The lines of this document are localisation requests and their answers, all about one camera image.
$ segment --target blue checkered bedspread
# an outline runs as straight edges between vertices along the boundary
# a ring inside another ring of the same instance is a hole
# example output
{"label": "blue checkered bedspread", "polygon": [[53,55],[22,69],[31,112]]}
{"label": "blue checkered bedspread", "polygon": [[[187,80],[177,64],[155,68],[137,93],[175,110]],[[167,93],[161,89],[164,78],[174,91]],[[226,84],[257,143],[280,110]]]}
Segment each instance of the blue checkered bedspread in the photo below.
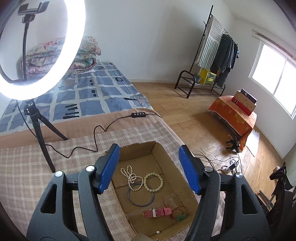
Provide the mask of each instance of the blue checkered bedspread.
{"label": "blue checkered bedspread", "polygon": [[[147,98],[111,62],[100,62],[92,72],[61,80],[35,103],[51,123],[133,108],[152,109]],[[32,128],[30,117],[25,118]],[[0,135],[25,129],[16,101],[12,100],[0,120]]]}

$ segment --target brown blanket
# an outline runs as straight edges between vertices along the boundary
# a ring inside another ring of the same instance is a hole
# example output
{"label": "brown blanket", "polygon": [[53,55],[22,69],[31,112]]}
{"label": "brown blanket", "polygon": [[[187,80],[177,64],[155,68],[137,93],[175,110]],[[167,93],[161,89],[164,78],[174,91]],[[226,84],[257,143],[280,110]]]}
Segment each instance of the brown blanket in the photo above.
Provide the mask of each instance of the brown blanket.
{"label": "brown blanket", "polygon": [[[144,111],[146,113],[157,114],[157,112],[154,110],[150,110],[146,108],[143,108],[143,109],[137,108],[132,110],[100,114],[100,115],[95,115],[95,116],[86,117],[86,118],[79,118],[76,120],[69,120],[66,122],[56,123],[54,124],[54,126],[60,132],[62,132],[68,139],[79,138],[79,137],[92,135],[94,132],[94,128],[97,125],[101,125],[106,129],[106,127],[117,118],[130,115],[133,112],[141,112],[141,111]],[[116,122],[114,122],[108,128],[108,132],[156,123],[157,121],[161,121],[161,120],[162,119],[156,115],[147,115],[145,118],[127,117],[127,118],[119,119]],[[168,129],[176,138],[178,138],[171,128],[168,127]],[[62,140],[59,136],[53,133],[46,126],[42,126],[41,131],[43,134],[44,141],[46,143],[57,142]],[[100,127],[96,129],[96,133],[103,133],[103,132],[104,131]],[[32,133],[30,133],[29,130],[15,132],[5,136],[0,136],[0,149],[29,146],[29,145],[35,145],[35,144],[38,144],[38,141],[32,135]]]}

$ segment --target window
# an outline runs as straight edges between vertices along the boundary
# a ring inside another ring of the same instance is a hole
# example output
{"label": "window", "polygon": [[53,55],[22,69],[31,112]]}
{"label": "window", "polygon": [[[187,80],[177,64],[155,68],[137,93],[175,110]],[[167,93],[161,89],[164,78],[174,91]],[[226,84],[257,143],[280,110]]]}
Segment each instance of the window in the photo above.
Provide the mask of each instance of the window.
{"label": "window", "polygon": [[266,89],[294,118],[296,66],[287,57],[261,41],[250,78]]}

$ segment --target power cable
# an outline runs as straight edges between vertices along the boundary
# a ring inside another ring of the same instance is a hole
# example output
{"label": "power cable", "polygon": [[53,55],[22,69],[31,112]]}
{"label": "power cable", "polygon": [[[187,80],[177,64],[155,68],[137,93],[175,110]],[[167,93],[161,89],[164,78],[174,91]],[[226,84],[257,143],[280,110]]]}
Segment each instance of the power cable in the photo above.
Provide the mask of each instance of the power cable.
{"label": "power cable", "polygon": [[[39,138],[36,136],[36,134],[30,129],[28,123],[26,122],[26,120],[25,120],[25,118],[24,118],[24,116],[23,116],[23,114],[22,114],[22,112],[21,112],[21,110],[20,110],[20,106],[19,106],[19,104],[18,104],[18,101],[17,101],[17,108],[18,108],[18,110],[19,110],[19,112],[20,112],[20,114],[21,114],[21,116],[22,116],[22,119],[24,120],[24,122],[25,122],[27,128],[29,129],[29,131],[30,131],[30,132],[33,134],[33,136],[35,136],[35,138],[40,142],[40,139],[39,139]],[[148,113],[148,114],[146,114],[146,115],[157,115],[158,117],[161,118],[160,115],[155,114],[155,113]],[[67,159],[69,159],[69,158],[71,157],[71,155],[73,154],[74,150],[77,149],[77,148],[84,149],[84,150],[88,150],[88,151],[92,151],[92,152],[98,152],[98,145],[97,145],[97,142],[96,142],[96,136],[95,136],[96,129],[97,129],[98,127],[100,127],[104,132],[106,132],[106,131],[108,130],[108,128],[109,128],[114,122],[116,122],[116,121],[119,120],[119,119],[123,119],[123,118],[127,118],[127,117],[131,117],[131,115],[126,115],[126,116],[122,116],[122,117],[117,118],[116,120],[112,121],[112,122],[107,126],[106,129],[104,129],[104,127],[102,127],[101,125],[97,125],[97,126],[94,128],[93,136],[94,136],[94,143],[95,143],[95,145],[96,145],[96,149],[95,149],[95,150],[88,149],[88,148],[85,148],[85,147],[82,147],[82,146],[76,146],[76,147],[73,148],[73,150],[71,151],[71,154],[70,154],[69,156],[65,156],[64,154],[62,154],[62,153],[60,153],[58,150],[56,150],[52,145],[50,145],[50,144],[45,144],[45,145],[46,145],[46,146],[50,146],[50,147],[51,147],[56,153],[60,154],[61,156],[65,157],[65,158],[67,158]]]}

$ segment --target hanging clothes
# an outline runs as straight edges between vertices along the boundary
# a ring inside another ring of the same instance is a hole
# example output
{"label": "hanging clothes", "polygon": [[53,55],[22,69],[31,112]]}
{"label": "hanging clothes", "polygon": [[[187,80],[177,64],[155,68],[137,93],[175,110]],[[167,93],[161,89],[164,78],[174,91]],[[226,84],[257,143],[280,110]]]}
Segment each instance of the hanging clothes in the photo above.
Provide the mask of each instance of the hanging clothes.
{"label": "hanging clothes", "polygon": [[195,61],[198,66],[204,69],[210,69],[217,53],[222,34],[223,26],[212,15],[207,24],[205,36]]}
{"label": "hanging clothes", "polygon": [[238,56],[239,50],[237,44],[228,34],[224,34],[211,66],[211,72],[217,74],[214,83],[222,88],[224,87],[228,75],[231,69],[234,68],[235,60]]}
{"label": "hanging clothes", "polygon": [[214,83],[216,83],[221,88],[224,88],[224,84],[228,78],[228,75],[230,74],[230,68],[226,68],[223,73],[220,73],[218,77],[214,80]]}
{"label": "hanging clothes", "polygon": [[239,58],[238,56],[239,56],[239,48],[238,48],[237,44],[234,43],[234,51],[233,51],[233,58],[232,58],[231,69],[233,69],[233,67],[234,67],[235,60],[237,58]]}
{"label": "hanging clothes", "polygon": [[237,54],[237,44],[229,35],[224,34],[222,36],[213,64],[210,68],[211,72],[217,73],[218,70],[220,70],[220,72],[223,73],[226,68],[233,69]]}

